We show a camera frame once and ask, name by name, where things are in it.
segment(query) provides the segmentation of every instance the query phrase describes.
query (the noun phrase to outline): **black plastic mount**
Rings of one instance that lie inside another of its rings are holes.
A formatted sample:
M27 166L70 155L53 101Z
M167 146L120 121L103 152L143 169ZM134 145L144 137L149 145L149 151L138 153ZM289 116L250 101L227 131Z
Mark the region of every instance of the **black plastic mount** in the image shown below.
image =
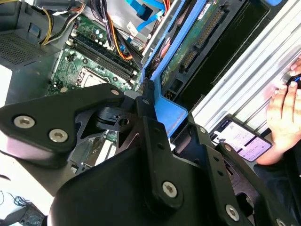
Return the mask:
M57 192L48 216L52 226L251 226L236 197L241 192L254 202L257 226L277 226L277 219L297 226L239 155L227 144L214 150L192 118L174 141L178 156L189 161L174 156L157 121L152 81L143 87L135 100L102 84L0 109L2 152L42 167L62 166L77 143L106 129L118 131L118 154ZM22 115L35 124L18 127L15 119ZM68 139L54 142L53 129L64 130Z

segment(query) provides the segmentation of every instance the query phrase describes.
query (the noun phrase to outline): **orange wire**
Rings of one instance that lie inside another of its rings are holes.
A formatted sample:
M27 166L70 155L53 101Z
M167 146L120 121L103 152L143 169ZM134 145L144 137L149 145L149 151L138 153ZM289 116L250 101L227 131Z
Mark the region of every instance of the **orange wire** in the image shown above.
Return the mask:
M117 43L117 38L116 38L116 35L115 35L115 30L114 30L113 22L112 22L110 16L109 16L109 21L110 21L110 26L111 26L111 29L112 29L112 32L113 32L114 43L115 43L115 46L116 46L116 49L117 49L119 55L120 55L123 59L125 59L125 60L130 60L130 59L132 59L132 58L133 58L132 56L125 56L125 55L120 51L119 46L118 46L118 43Z
M166 0L163 0L163 3L164 3L164 6L165 6L165 13L164 13L164 15L166 15L166 13L167 13L167 4L166 4Z
M82 9L83 9L83 7L84 7L84 4L82 4L80 7L78 7L78 8L75 8L75 9L71 9L73 12L79 12L79 11L81 11Z

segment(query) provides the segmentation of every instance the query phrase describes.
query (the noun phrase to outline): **white surface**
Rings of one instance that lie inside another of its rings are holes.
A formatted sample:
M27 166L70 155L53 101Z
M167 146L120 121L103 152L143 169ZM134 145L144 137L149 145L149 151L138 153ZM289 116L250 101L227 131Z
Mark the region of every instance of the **white surface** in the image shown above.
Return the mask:
M262 133L269 99L300 53L301 1L289 0L194 109L195 122L211 131L231 114Z
M1 82L0 82L0 107L5 105L6 97L8 95L8 88L12 76L12 71L0 65Z

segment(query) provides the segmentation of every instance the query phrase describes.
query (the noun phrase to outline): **yellow wire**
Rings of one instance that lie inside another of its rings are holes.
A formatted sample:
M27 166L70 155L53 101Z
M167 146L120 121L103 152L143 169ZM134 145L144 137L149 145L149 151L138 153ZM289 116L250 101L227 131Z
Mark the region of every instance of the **yellow wire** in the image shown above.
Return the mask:
M51 36L51 27L52 27L52 23L51 23L51 18L50 18L50 15L49 15L48 11L45 10L45 9L43 9L43 11L45 12L45 14L47 15L48 20L49 20L48 32L47 32L47 35L46 35L46 37L45 37L45 40L44 40L43 43L42 43L42 45L45 45L45 44L48 42L48 40L49 40L49 38L50 38L50 36Z
M0 4L2 4L2 3L8 3L8 2L13 2L13 1L19 1L19 0L0 0Z

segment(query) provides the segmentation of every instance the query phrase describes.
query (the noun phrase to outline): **motherboard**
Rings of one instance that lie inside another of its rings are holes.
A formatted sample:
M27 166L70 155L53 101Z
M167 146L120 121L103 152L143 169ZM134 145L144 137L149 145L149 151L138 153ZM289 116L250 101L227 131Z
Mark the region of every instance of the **motherboard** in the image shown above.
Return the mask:
M48 95L110 83L122 91L137 90L141 71L122 59L107 41L106 30L85 16L78 17L63 48Z
M137 91L141 69L133 60L122 59L109 46L106 29L96 21L81 15L74 23L48 87L47 95L110 83L122 91ZM101 137L80 144L71 157L72 171L77 175L114 156L117 133L106 131Z

